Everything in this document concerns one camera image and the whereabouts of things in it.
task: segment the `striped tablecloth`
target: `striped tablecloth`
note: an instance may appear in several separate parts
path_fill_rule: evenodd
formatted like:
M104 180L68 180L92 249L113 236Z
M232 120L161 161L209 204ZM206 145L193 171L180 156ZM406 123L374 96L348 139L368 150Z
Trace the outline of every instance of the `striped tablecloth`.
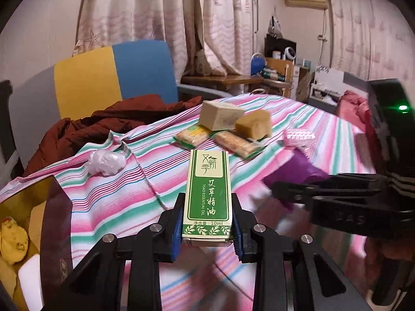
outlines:
M242 207L253 211L260 223L291 236L303 232L295 222L306 219L304 213L296 212L279 224L287 212L277 200L270 198L270 191L261 183L262 178L292 156L282 143L282 131L286 127L315 132L317 139L310 151L310 160L324 171L332 174L374 172L364 134L334 115L280 96L241 95L219 101L232 102L247 113L265 109L272 115L273 137L262 154L249 162L230 154L232 192L237 193ZM200 107L195 107L124 135L110 133L102 145L86 144L72 158L27 178L13 180L0 192L0 202L40 178L54 174L73 203L71 245L73 263L77 265L104 234L111 232L118 237L135 234L156 222L163 210L174 206L178 193L185 191L190 151L174 145L173 135L196 123L199 113ZM97 148L124 154L126 167L115 176L90 176L84 163ZM220 150L221 147L208 140L199 149ZM315 231L322 243L323 233ZM344 261L349 239L344 244L345 247L340 246L343 250L339 250L339 245L334 247L333 256L338 262ZM160 265L163 311L251 310L254 277L255 265L238 262L233 247L184 246L176 263ZM126 303L126 289L122 303Z

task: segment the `pink package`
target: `pink package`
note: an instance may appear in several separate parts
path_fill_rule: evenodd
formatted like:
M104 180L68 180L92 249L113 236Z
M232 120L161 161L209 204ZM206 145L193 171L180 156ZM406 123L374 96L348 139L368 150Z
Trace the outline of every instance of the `pink package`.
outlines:
M308 148L315 141L315 134L313 131L307 129L285 129L284 130L284 144L287 147L302 147Z

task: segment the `yellow plush toy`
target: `yellow plush toy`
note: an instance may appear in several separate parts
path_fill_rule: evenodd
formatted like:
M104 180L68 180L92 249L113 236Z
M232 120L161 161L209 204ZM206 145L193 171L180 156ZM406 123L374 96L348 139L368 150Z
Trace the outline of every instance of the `yellow plush toy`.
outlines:
M0 251L8 263L13 265L24 259L28 246L27 232L15 220L11 218L1 224Z

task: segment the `open box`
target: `open box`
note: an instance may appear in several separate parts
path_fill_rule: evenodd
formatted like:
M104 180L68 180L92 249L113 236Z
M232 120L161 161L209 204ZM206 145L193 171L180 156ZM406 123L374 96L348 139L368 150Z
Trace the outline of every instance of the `open box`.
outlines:
M29 231L30 213L45 204L40 238L40 277L43 301L46 303L72 271L71 213L72 202L54 176L49 176L21 190L0 203L0 221L12 217L17 224ZM17 275L13 303L19 310L28 310L23 297L18 271L28 259L39 254L29 238L29 247L24 259L12 267ZM0 305L11 305L8 294L0 295Z

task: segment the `air conditioner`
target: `air conditioner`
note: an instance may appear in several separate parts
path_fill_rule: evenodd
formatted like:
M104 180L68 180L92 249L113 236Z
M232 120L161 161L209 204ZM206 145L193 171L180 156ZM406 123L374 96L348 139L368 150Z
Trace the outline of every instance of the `air conditioner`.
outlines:
M285 0L287 7L304 7L312 9L327 9L327 0Z

